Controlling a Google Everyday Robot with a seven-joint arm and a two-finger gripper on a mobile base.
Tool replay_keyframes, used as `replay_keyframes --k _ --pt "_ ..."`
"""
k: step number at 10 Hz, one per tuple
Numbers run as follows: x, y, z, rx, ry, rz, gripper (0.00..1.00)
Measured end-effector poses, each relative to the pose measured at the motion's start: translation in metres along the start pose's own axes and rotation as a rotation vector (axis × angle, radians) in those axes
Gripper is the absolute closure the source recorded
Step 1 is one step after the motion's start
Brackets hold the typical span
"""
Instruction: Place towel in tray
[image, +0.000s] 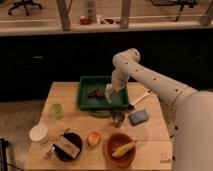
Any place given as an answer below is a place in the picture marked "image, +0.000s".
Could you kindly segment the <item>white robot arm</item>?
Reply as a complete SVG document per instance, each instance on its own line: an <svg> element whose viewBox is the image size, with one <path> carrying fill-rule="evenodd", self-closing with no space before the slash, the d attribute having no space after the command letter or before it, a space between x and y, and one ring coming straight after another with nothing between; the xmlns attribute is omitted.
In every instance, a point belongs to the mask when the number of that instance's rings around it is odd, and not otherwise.
<svg viewBox="0 0 213 171"><path fill-rule="evenodd" d="M172 171L213 171L213 92L198 91L139 64L140 52L130 48L112 58L114 71L106 86L112 101L132 77L150 89L176 113Z"/></svg>

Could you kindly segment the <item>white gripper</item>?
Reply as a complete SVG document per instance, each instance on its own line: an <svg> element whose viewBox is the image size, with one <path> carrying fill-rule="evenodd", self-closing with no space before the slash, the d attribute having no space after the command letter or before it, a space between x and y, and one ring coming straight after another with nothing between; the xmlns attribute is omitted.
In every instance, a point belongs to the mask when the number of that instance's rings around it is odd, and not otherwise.
<svg viewBox="0 0 213 171"><path fill-rule="evenodd" d="M113 71L112 72L112 85L107 84L105 95L108 103L112 102L111 97L115 97L118 91L123 89L126 86L126 75L121 73L120 71Z"/></svg>

